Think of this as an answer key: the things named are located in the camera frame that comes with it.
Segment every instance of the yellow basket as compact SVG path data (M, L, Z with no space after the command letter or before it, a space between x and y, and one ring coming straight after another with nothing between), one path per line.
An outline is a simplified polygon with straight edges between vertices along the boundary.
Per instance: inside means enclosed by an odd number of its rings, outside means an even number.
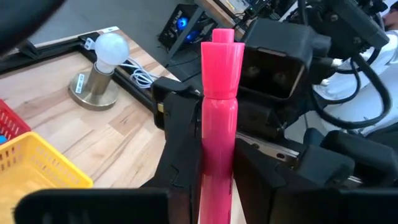
M13 223L12 211L25 195L50 188L91 188L93 181L65 156L28 132L0 145L0 223Z

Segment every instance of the desk frame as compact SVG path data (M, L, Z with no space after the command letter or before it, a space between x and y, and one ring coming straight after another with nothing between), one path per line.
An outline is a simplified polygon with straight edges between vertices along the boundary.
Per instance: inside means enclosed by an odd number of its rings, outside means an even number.
M18 53L8 55L0 62L0 75L72 52L79 52L94 63L96 61L94 50L86 50L84 44L88 38L95 41L99 36L100 34L98 32L92 32L79 35L74 39L38 48L34 47L32 44L25 44L25 46L20 47ZM123 75L123 73L132 74L134 70L135 68L118 67L115 69L112 79L147 109L152 111L153 103L150 91L139 88L130 81L127 76Z

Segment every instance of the floor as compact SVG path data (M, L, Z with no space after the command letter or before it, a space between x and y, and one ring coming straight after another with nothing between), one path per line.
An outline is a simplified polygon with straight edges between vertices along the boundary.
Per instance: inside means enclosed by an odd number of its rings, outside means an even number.
M157 40L177 4L191 4L193 0L67 0L62 8L31 38L34 44L62 37L81 34L91 30L118 26L156 60L166 64L166 51ZM179 52L173 64L193 60L168 69L179 79L200 72L200 60L192 51ZM190 80L194 85L201 83L200 77ZM286 130L286 136L301 142L306 127L317 127L324 132L315 113L302 116Z

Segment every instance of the white light bulb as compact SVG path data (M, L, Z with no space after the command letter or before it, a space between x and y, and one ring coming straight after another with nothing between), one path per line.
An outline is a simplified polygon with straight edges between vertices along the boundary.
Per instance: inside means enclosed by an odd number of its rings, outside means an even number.
M95 42L97 55L96 68L99 72L112 73L116 66L127 60L130 48L127 41L119 34L100 35Z

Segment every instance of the brass lamp base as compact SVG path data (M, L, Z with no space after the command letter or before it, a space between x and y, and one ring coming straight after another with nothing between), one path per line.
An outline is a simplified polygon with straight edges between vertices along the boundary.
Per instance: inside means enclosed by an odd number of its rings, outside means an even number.
M92 88L87 86L90 73L83 72L75 75L69 85L70 97L80 106L93 111L104 111L110 109L118 99L118 86L110 80L103 94L92 93Z

